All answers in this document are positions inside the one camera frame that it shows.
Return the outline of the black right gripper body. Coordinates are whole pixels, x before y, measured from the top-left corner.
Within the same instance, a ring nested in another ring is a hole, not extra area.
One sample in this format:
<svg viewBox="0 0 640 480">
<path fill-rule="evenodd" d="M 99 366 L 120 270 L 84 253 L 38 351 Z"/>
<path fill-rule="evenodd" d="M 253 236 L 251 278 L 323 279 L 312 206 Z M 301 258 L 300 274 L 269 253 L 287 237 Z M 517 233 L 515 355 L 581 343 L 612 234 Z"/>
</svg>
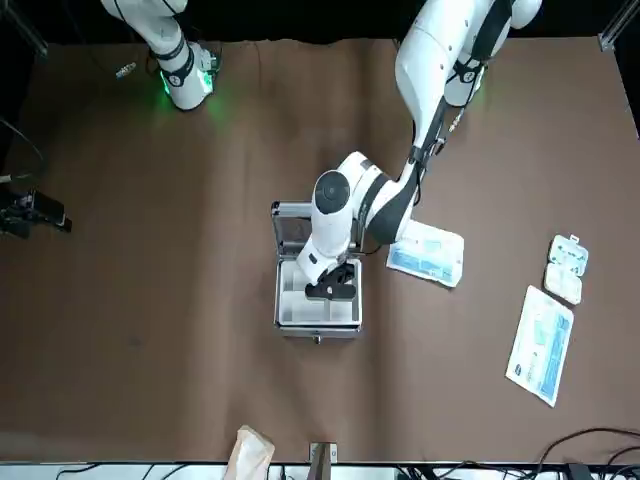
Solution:
<svg viewBox="0 0 640 480">
<path fill-rule="evenodd" d="M 28 238 L 31 232 L 33 194 L 1 195 L 1 233 Z"/>
</svg>

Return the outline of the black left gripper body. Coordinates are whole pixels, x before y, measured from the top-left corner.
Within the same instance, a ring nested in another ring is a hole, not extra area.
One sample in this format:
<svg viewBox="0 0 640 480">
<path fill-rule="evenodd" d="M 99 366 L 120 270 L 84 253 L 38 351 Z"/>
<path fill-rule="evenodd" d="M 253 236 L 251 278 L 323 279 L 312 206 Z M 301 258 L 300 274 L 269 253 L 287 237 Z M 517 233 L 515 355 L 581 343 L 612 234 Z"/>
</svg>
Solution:
<svg viewBox="0 0 640 480">
<path fill-rule="evenodd" d="M 344 285 L 355 277 L 355 265 L 344 262 L 324 276 L 324 282 L 331 285 Z"/>
</svg>

